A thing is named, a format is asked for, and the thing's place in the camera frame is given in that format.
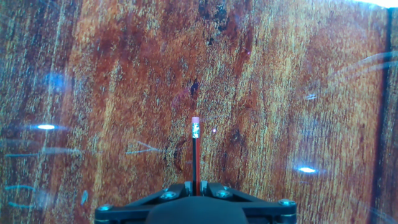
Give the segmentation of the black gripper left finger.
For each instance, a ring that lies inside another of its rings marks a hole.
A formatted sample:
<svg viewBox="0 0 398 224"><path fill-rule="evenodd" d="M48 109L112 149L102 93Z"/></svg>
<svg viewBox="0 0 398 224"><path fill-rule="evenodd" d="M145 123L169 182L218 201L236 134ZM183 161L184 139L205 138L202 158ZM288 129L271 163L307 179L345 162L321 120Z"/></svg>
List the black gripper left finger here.
<svg viewBox="0 0 398 224"><path fill-rule="evenodd" d="M149 212L158 205L192 196L192 183L172 184L125 206L104 204L95 210L95 224L144 224Z"/></svg>

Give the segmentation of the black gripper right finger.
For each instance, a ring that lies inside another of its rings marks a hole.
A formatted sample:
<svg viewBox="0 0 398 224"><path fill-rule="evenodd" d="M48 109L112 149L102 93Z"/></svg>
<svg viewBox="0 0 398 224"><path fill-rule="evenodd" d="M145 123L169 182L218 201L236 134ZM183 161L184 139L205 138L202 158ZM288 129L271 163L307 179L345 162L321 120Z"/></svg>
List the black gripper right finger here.
<svg viewBox="0 0 398 224"><path fill-rule="evenodd" d="M226 187L220 183L201 183L202 195L237 205L248 223L296 224L297 204L290 199L268 202L255 196Z"/></svg>

